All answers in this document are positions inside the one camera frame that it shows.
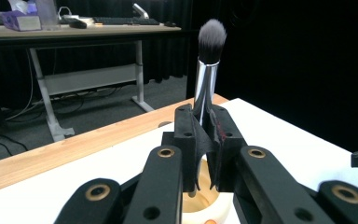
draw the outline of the wooden table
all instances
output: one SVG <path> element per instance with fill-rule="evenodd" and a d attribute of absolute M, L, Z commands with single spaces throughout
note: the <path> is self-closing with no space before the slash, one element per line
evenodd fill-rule
<path fill-rule="evenodd" d="M 193 101 L 194 99 L 188 99 L 0 160 L 0 189 L 147 133 L 162 122 L 172 122 L 174 110 L 179 105 L 193 104 Z M 220 95 L 213 97 L 216 105 L 224 102 L 227 99 Z"/>
<path fill-rule="evenodd" d="M 75 29 L 69 25 L 61 25 L 56 31 L 27 31 L 18 32 L 0 26 L 0 37 L 30 37 L 30 36 L 63 36 L 63 35 L 126 35 L 154 32 L 180 31 L 180 27 L 164 25 L 91 25 L 87 29 Z"/>

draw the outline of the brush bristles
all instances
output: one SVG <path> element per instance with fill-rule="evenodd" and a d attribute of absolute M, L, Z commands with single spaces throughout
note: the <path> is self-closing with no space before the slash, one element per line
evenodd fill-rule
<path fill-rule="evenodd" d="M 199 33 L 199 60 L 205 64 L 218 63 L 226 41 L 223 24 L 215 19 L 207 21 Z"/>

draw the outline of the gray carpet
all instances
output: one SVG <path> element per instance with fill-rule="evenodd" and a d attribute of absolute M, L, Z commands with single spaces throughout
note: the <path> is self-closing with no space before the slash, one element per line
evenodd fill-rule
<path fill-rule="evenodd" d="M 56 98 L 53 108 L 63 128 L 74 128 L 76 134 L 85 133 L 108 124 L 145 113 L 131 100 L 136 86 L 111 88 L 98 92 L 82 92 L 78 95 Z M 145 101 L 154 109 L 171 105 L 186 98 L 186 77 L 170 77 L 160 83 L 151 80 L 145 84 Z M 28 150 L 53 143 L 43 104 L 11 119 L 6 128 L 0 128 L 0 160 Z"/>

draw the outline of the brush ferrule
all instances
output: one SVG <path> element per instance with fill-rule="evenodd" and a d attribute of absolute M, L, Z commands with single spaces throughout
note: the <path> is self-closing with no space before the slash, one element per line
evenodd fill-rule
<path fill-rule="evenodd" d="M 197 66 L 197 82 L 194 97 L 193 115 L 202 127 L 205 127 L 205 120 L 209 116 L 212 107 L 214 94 L 214 83 L 219 62 L 205 64 L 199 60 Z"/>

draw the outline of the makeup brush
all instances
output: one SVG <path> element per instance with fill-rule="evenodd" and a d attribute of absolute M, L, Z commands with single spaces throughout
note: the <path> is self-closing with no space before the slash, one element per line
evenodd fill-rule
<path fill-rule="evenodd" d="M 207 21 L 199 33 L 199 63 L 194 97 L 193 115 L 205 128 L 205 120 L 212 106 L 217 67 L 226 41 L 223 24 L 215 19 Z"/>

